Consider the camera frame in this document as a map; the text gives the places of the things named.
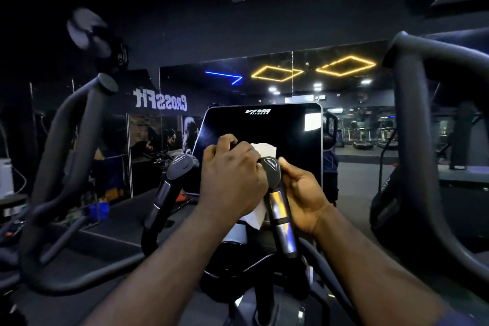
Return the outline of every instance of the blue neon light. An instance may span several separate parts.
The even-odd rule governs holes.
[[[205,72],[206,74],[210,74],[210,75],[217,75],[217,76],[228,76],[228,77],[236,77],[237,80],[233,81],[231,83],[231,85],[235,85],[237,82],[239,82],[243,77],[242,76],[237,76],[237,75],[229,75],[229,74],[221,74],[221,73],[214,73],[214,72],[211,72],[211,71],[206,71]]]

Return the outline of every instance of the hand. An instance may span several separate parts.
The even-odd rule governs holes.
[[[318,219],[332,205],[312,173],[295,167],[283,157],[279,163],[294,223],[301,231],[314,236]]]
[[[257,163],[260,154],[248,142],[237,143],[232,134],[223,135],[202,158],[199,205],[223,224],[235,224],[252,212],[268,190],[266,173]]]

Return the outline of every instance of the black screen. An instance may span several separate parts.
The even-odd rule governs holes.
[[[202,162],[204,149],[231,133],[238,142],[269,143],[293,165],[322,181],[322,107],[318,103],[231,106],[209,109],[204,117],[193,155]],[[200,181],[186,188],[199,192]]]

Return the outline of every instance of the hexagonal led light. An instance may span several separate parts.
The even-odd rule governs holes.
[[[353,60],[353,61],[364,63],[365,66],[359,67],[358,69],[345,71],[345,72],[342,72],[342,73],[339,73],[339,72],[336,72],[336,71],[327,70],[327,68],[331,68],[332,66],[335,66],[335,65],[337,65],[339,63],[342,63],[342,62],[345,62],[345,61],[348,61],[348,60]],[[327,75],[333,75],[333,76],[340,77],[340,76],[351,75],[351,74],[354,74],[354,73],[357,73],[357,72],[360,72],[360,71],[363,71],[363,70],[368,70],[368,69],[371,69],[374,66],[376,66],[376,63],[375,62],[372,62],[372,61],[369,61],[367,59],[363,59],[363,58],[356,57],[356,56],[346,56],[346,57],[343,57],[343,58],[339,59],[338,61],[331,62],[331,63],[328,63],[327,65],[324,65],[323,67],[317,68],[316,69],[316,72],[319,72],[321,74],[327,74]]]
[[[264,72],[267,70],[276,70],[276,71],[283,71],[285,73],[289,73],[290,75],[287,76],[285,79],[274,79],[272,77],[266,77],[263,76]],[[281,67],[276,67],[276,66],[264,66],[261,69],[259,69],[257,72],[251,74],[251,77],[254,79],[261,79],[261,80],[271,80],[275,82],[286,82],[287,80],[292,79],[294,76],[301,75],[304,71],[302,70],[297,70],[297,69],[283,69]]]

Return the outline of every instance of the forearm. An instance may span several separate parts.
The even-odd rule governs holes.
[[[177,324],[205,266],[230,229],[197,206],[84,326]]]
[[[443,303],[370,242],[335,208],[321,215],[315,238],[366,326],[431,326]]]

